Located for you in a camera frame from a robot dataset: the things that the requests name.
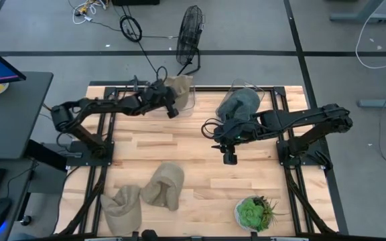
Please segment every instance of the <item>wooden table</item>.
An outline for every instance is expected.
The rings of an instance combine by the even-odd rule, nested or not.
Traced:
[[[104,89],[104,86],[90,86],[86,97],[102,98]],[[290,111],[308,108],[301,86],[286,86],[285,90]],[[295,234],[285,175],[277,158],[276,139],[238,146],[238,165],[230,166],[223,165],[219,150],[211,149],[215,142],[202,136],[201,125],[206,119],[215,117],[215,110],[225,94],[197,92],[191,116],[179,116],[172,120],[166,117],[165,112],[137,117],[117,115],[113,135],[114,159],[108,169],[105,195],[114,196],[124,185],[145,186],[157,167],[165,161],[177,163],[185,173],[177,211],[150,206],[141,200],[143,222],[140,233],[144,229],[153,229],[159,236],[250,236],[236,223],[234,207],[240,199],[264,195],[272,203],[277,202],[275,212],[283,215],[277,216],[277,223],[259,235]],[[260,110],[271,108],[270,97],[266,95]],[[95,132],[98,122],[99,116],[92,115],[83,125]],[[301,135],[309,128],[296,128],[294,132]],[[327,225],[337,230],[323,170],[319,166],[303,166],[302,171],[310,203]],[[66,227],[82,205],[88,172],[89,167],[81,167],[67,180],[56,232]],[[86,231],[91,229],[93,209],[94,204],[89,211]],[[304,212],[299,202],[298,209],[302,230],[306,231]],[[112,236],[103,213],[98,235]]]

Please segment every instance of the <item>electric fan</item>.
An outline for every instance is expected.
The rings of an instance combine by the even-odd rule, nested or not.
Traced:
[[[189,7],[184,14],[180,33],[178,34],[176,57],[177,61],[184,66],[180,72],[178,72],[178,75],[180,75],[188,65],[192,64],[195,54],[198,55],[198,67],[195,70],[185,73],[185,75],[193,74],[200,69],[198,44],[203,25],[202,10],[196,5]]]

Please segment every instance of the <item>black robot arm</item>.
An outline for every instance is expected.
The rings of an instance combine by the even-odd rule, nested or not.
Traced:
[[[68,133],[82,141],[92,156],[99,158],[107,154],[105,142],[97,134],[88,132],[82,125],[82,121],[91,114],[123,113],[128,116],[137,116],[160,107],[166,107],[169,118],[178,115],[178,111],[172,106],[177,94],[171,87],[163,85],[162,80],[155,81],[144,91],[136,92],[131,96],[117,99],[116,96],[108,100],[87,99],[69,101],[52,108],[54,127],[61,133]]]
[[[217,125],[211,137],[207,136],[203,129],[207,124],[215,123],[206,123],[202,126],[202,133],[219,144],[213,148],[224,153],[224,164],[236,165],[236,145],[275,138],[290,128],[315,125],[302,136],[286,141],[286,155],[297,156],[307,151],[310,144],[329,133],[347,132],[352,127],[352,120],[348,115],[349,111],[337,104],[296,112],[266,110],[252,114],[248,121],[229,119],[224,124]]]

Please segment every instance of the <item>fan stand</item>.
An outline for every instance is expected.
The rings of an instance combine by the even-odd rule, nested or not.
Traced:
[[[191,75],[191,74],[197,72],[200,69],[200,51],[199,51],[198,48],[196,48],[196,53],[198,54],[198,67],[195,70],[192,70],[192,71],[190,71],[188,73],[185,73],[184,75]],[[193,63],[190,61],[187,64],[185,64],[184,67],[178,72],[177,76],[179,76],[186,69],[186,67],[188,65],[190,65],[190,64],[193,64]]]

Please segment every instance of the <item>white cable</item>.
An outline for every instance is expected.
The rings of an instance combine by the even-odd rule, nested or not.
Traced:
[[[359,36],[359,40],[357,42],[357,46],[355,46],[355,55],[357,56],[357,58],[359,59],[359,62],[366,68],[369,68],[369,69],[372,69],[372,70],[376,70],[376,69],[381,69],[381,68],[386,68],[386,66],[368,66],[366,65],[365,63],[363,63],[363,61],[361,61],[360,59],[360,56],[359,56],[359,45],[360,45],[360,40],[361,40],[361,36],[363,34],[363,31],[365,30],[365,27],[366,27],[366,24],[367,22],[370,20],[370,18],[372,17],[373,14],[375,14],[375,12],[382,6],[382,3],[374,10],[374,12],[372,12],[372,14],[370,14],[370,16],[367,18],[365,24],[363,25],[363,28],[361,28],[361,31],[360,31],[360,36]]]
[[[77,12],[77,9],[78,9],[79,7],[82,7],[82,6],[86,5],[87,3],[88,3],[88,0],[87,0],[85,3],[82,3],[82,4],[78,5],[77,7],[75,7],[75,8],[72,10],[72,22],[73,22],[74,24],[78,25],[78,24],[81,24],[81,23],[84,23],[85,21],[87,21],[87,20],[86,20],[86,15],[85,15],[85,14],[82,14],[82,16],[84,17],[84,20],[81,21],[81,22],[75,22],[75,13]],[[97,13],[97,9],[95,8],[95,5],[99,6],[98,3],[92,3],[92,4],[90,4],[90,6],[88,6],[88,9],[90,9],[90,12],[91,12],[93,15],[95,15],[95,14]]]

